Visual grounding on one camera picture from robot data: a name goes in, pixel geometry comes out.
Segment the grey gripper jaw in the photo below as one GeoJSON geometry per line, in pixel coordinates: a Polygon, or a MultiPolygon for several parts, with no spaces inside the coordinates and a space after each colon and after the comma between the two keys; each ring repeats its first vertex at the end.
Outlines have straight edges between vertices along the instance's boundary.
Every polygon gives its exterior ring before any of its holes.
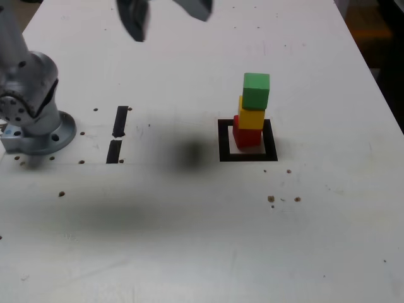
{"type": "Polygon", "coordinates": [[[200,21],[208,21],[214,0],[174,0],[185,12],[200,21]]]}
{"type": "Polygon", "coordinates": [[[146,0],[117,0],[117,11],[123,27],[136,41],[144,42],[149,13],[146,0]]]}

